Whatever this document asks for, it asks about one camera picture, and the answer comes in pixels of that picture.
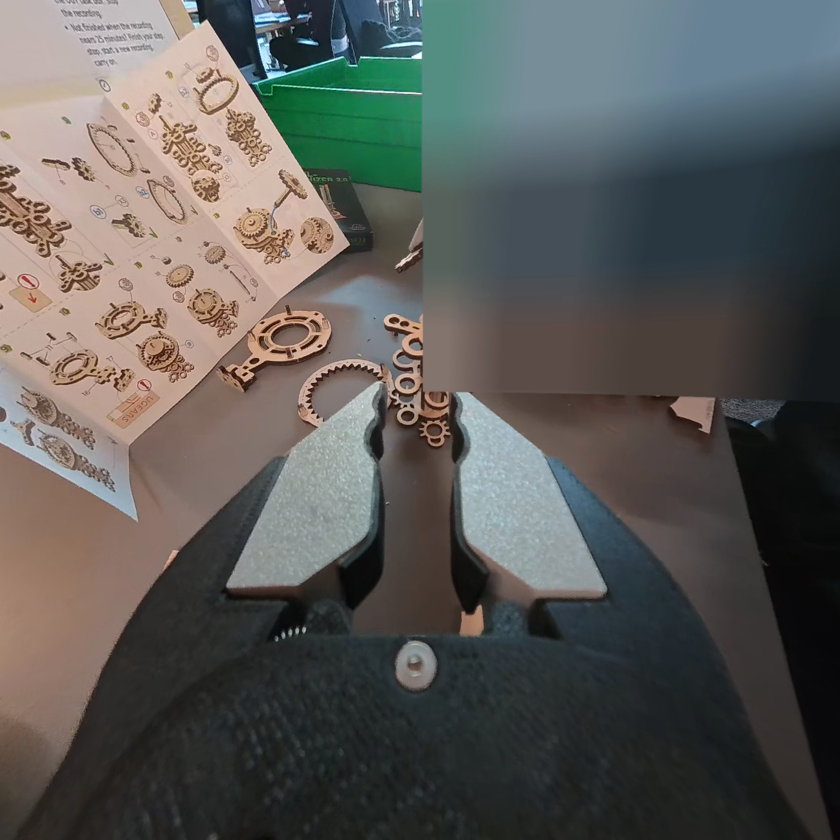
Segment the white printed instruction sheet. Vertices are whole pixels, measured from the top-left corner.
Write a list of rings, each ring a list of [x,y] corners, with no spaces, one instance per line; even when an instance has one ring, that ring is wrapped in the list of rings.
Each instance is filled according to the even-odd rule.
[[[157,1],[2,1],[2,90],[96,85],[177,39]]]

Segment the dark model kit box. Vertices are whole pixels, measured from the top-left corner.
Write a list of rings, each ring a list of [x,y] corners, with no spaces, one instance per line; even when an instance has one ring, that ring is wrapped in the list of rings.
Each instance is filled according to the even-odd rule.
[[[371,251],[374,244],[372,228],[349,172],[311,167],[306,168],[304,172],[328,208],[333,222],[348,239],[349,252]]]

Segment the person's dark clothing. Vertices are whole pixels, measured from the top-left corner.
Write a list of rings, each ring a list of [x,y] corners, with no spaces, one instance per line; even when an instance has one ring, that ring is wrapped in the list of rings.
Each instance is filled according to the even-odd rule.
[[[817,778],[839,832],[839,405],[721,407]]]

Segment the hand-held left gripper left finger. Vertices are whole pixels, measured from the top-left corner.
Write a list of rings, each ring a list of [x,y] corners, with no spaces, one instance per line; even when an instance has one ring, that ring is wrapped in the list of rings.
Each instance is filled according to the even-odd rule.
[[[384,565],[380,458],[387,390],[376,382],[289,453],[227,582],[235,597],[350,609]]]

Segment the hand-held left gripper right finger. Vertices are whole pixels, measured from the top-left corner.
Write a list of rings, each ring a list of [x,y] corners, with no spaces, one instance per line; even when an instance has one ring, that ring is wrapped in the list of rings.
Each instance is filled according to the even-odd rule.
[[[483,602],[602,599],[606,583],[542,451],[467,392],[450,395],[451,574]]]

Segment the folded assembly instruction leaflet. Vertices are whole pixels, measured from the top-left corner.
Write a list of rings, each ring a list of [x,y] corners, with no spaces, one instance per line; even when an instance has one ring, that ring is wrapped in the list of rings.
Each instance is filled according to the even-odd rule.
[[[2,443],[131,518],[130,445],[348,248],[204,23],[2,110]]]

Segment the wooden round frame part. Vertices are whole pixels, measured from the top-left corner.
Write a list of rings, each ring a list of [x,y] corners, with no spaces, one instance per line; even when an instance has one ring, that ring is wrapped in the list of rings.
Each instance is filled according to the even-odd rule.
[[[291,328],[305,329],[297,342],[282,338],[280,333]],[[220,366],[217,370],[222,381],[239,392],[246,392],[256,374],[269,364],[297,364],[324,352],[332,336],[329,319],[320,311],[285,311],[259,321],[248,331],[248,358],[244,363]]]

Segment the green plastic bin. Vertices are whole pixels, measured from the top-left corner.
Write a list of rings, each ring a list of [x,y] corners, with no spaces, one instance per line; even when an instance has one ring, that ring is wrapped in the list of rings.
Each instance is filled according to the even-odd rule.
[[[345,170],[358,183],[422,191],[423,63],[335,58],[256,84],[305,169]]]

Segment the wooden part with round holes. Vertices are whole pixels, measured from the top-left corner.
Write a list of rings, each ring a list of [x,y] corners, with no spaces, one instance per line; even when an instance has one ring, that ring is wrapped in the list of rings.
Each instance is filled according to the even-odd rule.
[[[449,394],[427,392],[423,377],[423,322],[413,321],[398,314],[384,318],[385,329],[402,335],[402,345],[394,352],[392,400],[396,407],[397,422],[410,427],[432,418],[448,420]]]

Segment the wooden scrap piece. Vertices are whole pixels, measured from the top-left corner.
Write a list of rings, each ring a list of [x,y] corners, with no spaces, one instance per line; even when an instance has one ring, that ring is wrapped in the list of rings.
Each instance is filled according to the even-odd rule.
[[[669,409],[676,417],[697,425],[704,434],[710,434],[716,403],[715,397],[680,396]]]

